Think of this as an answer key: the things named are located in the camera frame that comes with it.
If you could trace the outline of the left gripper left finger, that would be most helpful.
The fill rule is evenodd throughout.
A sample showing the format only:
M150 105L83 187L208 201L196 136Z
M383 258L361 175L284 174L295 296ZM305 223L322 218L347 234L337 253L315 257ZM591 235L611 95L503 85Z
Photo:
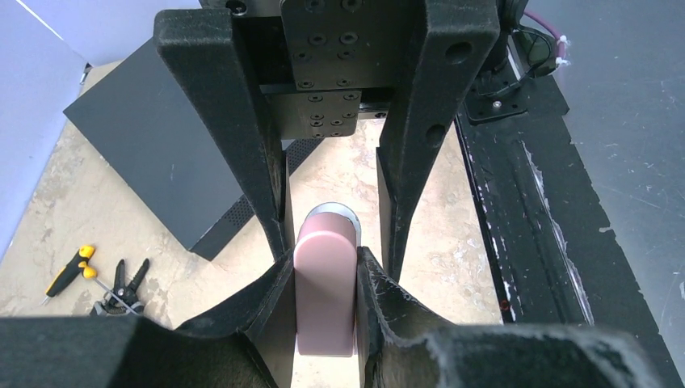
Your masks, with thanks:
M1 321L4 387L288 387L292 255L171 330L141 316Z

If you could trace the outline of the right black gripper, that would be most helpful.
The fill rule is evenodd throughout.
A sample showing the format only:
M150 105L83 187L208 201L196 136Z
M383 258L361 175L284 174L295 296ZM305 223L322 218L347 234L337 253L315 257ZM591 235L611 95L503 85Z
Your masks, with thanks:
M345 137L358 120L387 116L376 149L380 237L383 268L399 280L431 169L499 37L497 3L200 5L206 9L158 12L153 42L233 172L273 258L293 246L281 137Z

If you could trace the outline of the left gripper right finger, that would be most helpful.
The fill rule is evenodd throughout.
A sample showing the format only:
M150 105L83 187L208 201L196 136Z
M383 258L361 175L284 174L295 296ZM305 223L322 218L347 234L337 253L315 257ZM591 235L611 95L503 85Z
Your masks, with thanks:
M457 325L357 250L363 387L660 387L630 335L562 324Z

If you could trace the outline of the pink white stapler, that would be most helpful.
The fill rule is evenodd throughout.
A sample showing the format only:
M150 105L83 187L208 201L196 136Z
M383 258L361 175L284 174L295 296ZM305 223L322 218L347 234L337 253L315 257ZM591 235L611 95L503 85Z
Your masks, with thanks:
M361 225L338 202L306 216L293 252L296 346L302 356L355 353L357 248Z

